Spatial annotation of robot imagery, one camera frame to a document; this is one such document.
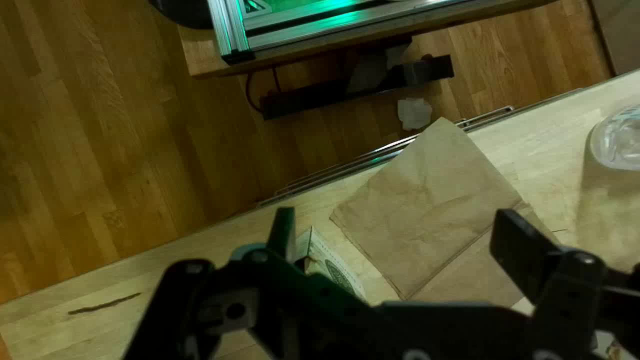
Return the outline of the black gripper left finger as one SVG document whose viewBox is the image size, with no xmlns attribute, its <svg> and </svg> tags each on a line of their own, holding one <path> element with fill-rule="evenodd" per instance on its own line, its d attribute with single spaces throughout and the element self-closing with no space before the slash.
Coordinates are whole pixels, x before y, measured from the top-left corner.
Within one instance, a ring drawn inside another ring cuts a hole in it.
<svg viewBox="0 0 640 360">
<path fill-rule="evenodd" d="M 267 249 L 283 256 L 285 260 L 290 260 L 295 254 L 295 243 L 296 243 L 296 210 L 279 208 L 270 229 Z"/>
</svg>

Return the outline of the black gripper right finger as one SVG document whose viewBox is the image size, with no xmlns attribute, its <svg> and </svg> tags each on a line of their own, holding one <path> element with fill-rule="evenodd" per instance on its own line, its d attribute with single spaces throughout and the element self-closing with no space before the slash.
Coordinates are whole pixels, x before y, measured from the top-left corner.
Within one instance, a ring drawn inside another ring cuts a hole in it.
<svg viewBox="0 0 640 360">
<path fill-rule="evenodd" d="M 521 212 L 501 208 L 494 214 L 491 254 L 517 289 L 536 305 L 556 266 L 561 249 Z"/>
</svg>

